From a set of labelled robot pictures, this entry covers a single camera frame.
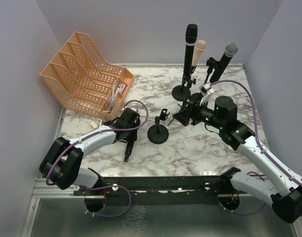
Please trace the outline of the black microphone with white ring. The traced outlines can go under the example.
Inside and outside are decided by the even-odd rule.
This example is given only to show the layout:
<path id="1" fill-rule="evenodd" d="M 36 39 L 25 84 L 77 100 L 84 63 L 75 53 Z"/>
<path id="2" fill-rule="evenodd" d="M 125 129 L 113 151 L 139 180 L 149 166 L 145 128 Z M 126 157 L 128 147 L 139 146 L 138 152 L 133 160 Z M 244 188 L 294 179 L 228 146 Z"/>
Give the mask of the black microphone with white ring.
<path id="1" fill-rule="evenodd" d="M 184 70 L 183 70 L 183 77 L 182 77 L 183 85 L 190 79 L 192 57 L 193 57 L 194 46 L 197 40 L 197 32 L 198 32 L 198 27 L 196 24 L 188 24 L 186 35 L 185 35 L 186 48 L 185 48 L 185 58 L 184 58 Z"/>

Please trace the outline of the black stand with round base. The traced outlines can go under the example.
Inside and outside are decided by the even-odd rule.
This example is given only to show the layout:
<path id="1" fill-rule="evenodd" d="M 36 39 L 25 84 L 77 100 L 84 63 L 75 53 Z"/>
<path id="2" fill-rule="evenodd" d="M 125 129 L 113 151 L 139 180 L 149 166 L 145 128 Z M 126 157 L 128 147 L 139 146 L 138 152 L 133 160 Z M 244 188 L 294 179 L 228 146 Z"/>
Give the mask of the black stand with round base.
<path id="1" fill-rule="evenodd" d="M 196 79 L 191 79 L 196 66 L 191 65 L 190 73 L 183 73 L 182 84 L 177 85 L 172 90 L 172 96 L 177 101 L 186 101 L 190 98 L 190 88 L 193 84 L 196 84 Z"/>

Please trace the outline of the beige pink microphone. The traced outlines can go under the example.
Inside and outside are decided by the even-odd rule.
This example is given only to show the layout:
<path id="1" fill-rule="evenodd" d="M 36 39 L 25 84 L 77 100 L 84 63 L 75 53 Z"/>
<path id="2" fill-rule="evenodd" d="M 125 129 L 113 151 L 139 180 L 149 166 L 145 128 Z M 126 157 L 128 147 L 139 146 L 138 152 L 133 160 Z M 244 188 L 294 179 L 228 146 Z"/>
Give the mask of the beige pink microphone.
<path id="1" fill-rule="evenodd" d="M 193 57 L 192 57 L 192 67 L 196 67 L 197 63 L 199 61 L 199 58 L 201 57 L 201 54 L 205 51 L 206 48 L 206 41 L 199 40 L 195 46 L 193 51 Z"/>

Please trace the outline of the silver mesh head black microphone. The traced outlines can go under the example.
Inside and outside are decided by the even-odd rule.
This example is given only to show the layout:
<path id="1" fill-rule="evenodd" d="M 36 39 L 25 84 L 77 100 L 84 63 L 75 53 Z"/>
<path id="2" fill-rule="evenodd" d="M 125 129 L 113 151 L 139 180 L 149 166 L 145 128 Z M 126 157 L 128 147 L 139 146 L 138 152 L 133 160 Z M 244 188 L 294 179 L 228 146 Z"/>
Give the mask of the silver mesh head black microphone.
<path id="1" fill-rule="evenodd" d="M 210 78 L 210 83 L 217 82 L 223 72 L 225 71 L 226 67 L 228 66 L 229 62 L 231 61 L 232 57 L 238 52 L 238 45 L 236 43 L 230 43 L 225 47 L 225 51 L 220 59 L 217 62 L 215 70 Z"/>

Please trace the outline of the small black tripod stand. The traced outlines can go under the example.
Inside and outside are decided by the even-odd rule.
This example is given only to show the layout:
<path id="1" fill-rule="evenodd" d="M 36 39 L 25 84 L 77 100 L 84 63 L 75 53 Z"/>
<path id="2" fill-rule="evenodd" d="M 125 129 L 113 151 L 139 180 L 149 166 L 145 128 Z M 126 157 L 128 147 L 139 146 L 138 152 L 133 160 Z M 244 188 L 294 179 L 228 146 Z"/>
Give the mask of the small black tripod stand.
<path id="1" fill-rule="evenodd" d="M 172 96 L 175 100 L 182 101 L 182 106 L 184 106 L 190 98 L 190 88 L 193 84 L 196 84 L 196 79 L 189 78 L 188 80 L 183 80 L 181 85 L 177 85 L 173 88 Z"/>

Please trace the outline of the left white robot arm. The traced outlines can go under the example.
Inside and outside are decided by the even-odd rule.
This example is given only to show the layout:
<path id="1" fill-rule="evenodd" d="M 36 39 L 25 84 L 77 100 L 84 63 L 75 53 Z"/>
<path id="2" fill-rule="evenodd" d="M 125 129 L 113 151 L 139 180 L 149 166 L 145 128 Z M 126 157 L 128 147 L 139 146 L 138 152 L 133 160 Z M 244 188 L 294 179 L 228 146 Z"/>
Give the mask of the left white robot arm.
<path id="1" fill-rule="evenodd" d="M 91 133 L 71 140 L 59 137 L 51 145 L 39 166 L 39 171 L 46 177 L 55 161 L 60 158 L 50 174 L 49 180 L 53 184 L 62 190 L 72 185 L 93 188 L 97 186 L 101 176 L 90 168 L 81 168 L 83 158 L 104 146 L 120 141 L 127 144 L 124 153 L 124 161 L 127 162 L 137 140 L 139 125 L 140 115 L 126 108 L 121 116 L 105 122 Z"/>

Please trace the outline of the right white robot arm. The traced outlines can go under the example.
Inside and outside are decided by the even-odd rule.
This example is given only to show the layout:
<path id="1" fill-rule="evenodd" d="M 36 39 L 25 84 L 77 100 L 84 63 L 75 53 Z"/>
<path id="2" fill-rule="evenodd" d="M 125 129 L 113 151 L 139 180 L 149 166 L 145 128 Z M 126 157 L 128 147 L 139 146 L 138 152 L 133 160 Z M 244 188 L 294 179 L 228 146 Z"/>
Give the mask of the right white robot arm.
<path id="1" fill-rule="evenodd" d="M 270 205 L 287 223 L 302 215 L 302 177 L 287 167 L 266 148 L 246 124 L 237 119 L 237 105 L 228 96 L 219 96 L 214 109 L 188 102 L 173 118 L 183 126 L 203 122 L 219 131 L 222 141 L 251 161 L 267 178 L 263 182 L 242 171 L 229 181 L 236 190 L 246 192 Z"/>

